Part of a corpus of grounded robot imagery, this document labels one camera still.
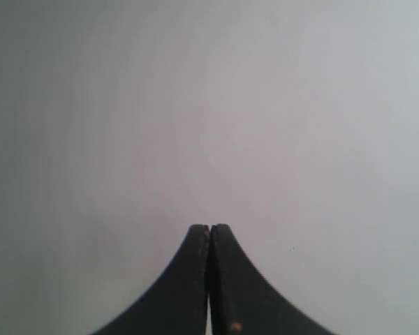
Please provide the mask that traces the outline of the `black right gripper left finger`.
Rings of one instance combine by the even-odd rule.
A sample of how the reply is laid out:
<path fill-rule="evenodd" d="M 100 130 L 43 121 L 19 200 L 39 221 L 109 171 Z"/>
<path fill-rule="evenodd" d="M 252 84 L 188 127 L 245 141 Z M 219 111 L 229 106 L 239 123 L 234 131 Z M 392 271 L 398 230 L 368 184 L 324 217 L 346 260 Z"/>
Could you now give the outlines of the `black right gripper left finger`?
<path fill-rule="evenodd" d="M 96 334 L 204 334 L 210 229 L 192 225 L 149 289 Z"/>

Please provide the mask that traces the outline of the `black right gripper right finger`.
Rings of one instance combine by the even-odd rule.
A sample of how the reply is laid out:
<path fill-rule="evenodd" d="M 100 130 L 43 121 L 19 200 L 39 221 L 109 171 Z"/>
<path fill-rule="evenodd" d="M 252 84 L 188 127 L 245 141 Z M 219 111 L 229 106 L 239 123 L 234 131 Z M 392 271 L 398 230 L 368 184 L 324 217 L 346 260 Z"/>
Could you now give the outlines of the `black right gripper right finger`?
<path fill-rule="evenodd" d="M 210 231 L 208 297 L 213 334 L 331 334 L 268 283 L 226 224 Z"/>

